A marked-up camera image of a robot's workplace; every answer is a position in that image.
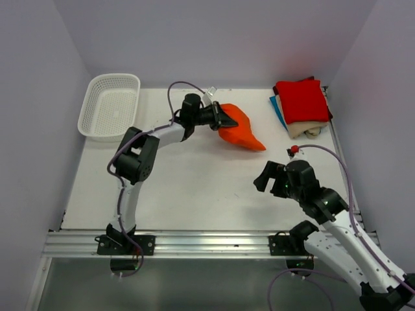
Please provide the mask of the orange t shirt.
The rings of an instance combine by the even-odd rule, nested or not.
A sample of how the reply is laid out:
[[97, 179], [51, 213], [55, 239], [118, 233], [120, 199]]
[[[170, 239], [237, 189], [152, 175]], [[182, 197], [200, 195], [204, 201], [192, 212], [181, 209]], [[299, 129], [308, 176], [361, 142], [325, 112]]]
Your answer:
[[249, 117], [234, 104], [221, 104], [222, 110], [237, 122], [238, 126], [231, 128], [220, 128], [219, 137], [227, 143], [237, 145], [251, 151], [263, 152], [266, 147], [256, 139]]

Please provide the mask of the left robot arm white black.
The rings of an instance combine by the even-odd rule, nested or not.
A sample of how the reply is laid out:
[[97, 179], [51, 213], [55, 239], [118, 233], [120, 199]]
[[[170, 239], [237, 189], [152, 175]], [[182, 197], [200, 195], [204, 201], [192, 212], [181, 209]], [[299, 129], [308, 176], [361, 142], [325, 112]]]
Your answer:
[[182, 107], [168, 124], [144, 132], [129, 127], [107, 166], [119, 181], [119, 197], [114, 219], [106, 228], [106, 236], [120, 254], [130, 253], [135, 246], [136, 208], [143, 182], [150, 176], [158, 150], [187, 140], [197, 126], [208, 125], [213, 131], [235, 128], [239, 123], [230, 117], [217, 101], [201, 106], [199, 95], [187, 94]]

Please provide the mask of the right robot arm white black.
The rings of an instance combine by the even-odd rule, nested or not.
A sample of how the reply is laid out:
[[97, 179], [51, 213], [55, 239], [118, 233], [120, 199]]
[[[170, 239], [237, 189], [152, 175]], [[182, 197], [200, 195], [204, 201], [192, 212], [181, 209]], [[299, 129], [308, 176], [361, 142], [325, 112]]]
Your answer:
[[359, 295], [365, 310], [400, 310], [414, 298], [414, 274], [394, 264], [361, 228], [342, 197], [320, 185], [304, 160], [283, 165], [268, 161], [254, 180], [264, 192], [296, 201], [312, 222], [305, 220], [287, 235], [268, 238], [271, 255], [318, 257]]

